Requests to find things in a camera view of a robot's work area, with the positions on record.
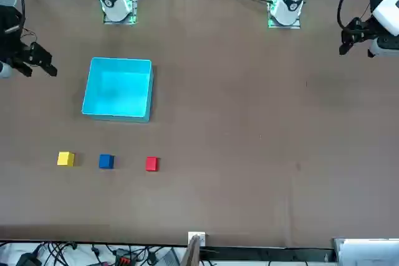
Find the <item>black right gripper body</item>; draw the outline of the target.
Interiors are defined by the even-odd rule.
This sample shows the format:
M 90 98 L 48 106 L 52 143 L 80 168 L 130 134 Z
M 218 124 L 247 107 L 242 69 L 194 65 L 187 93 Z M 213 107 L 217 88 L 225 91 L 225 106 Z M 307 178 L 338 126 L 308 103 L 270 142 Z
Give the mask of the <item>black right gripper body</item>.
M 12 44 L 9 57 L 11 60 L 33 64 L 32 50 L 35 42 L 25 44 L 21 41 Z

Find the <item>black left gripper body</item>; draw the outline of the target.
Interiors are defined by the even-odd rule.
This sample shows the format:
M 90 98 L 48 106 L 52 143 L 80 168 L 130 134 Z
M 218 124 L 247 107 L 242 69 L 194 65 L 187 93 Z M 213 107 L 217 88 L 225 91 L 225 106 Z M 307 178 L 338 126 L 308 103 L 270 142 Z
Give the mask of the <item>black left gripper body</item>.
M 376 38 L 376 20 L 374 17 L 369 17 L 366 21 L 355 17 L 353 23 L 352 29 L 355 33 L 352 34 L 352 37 L 354 44 Z

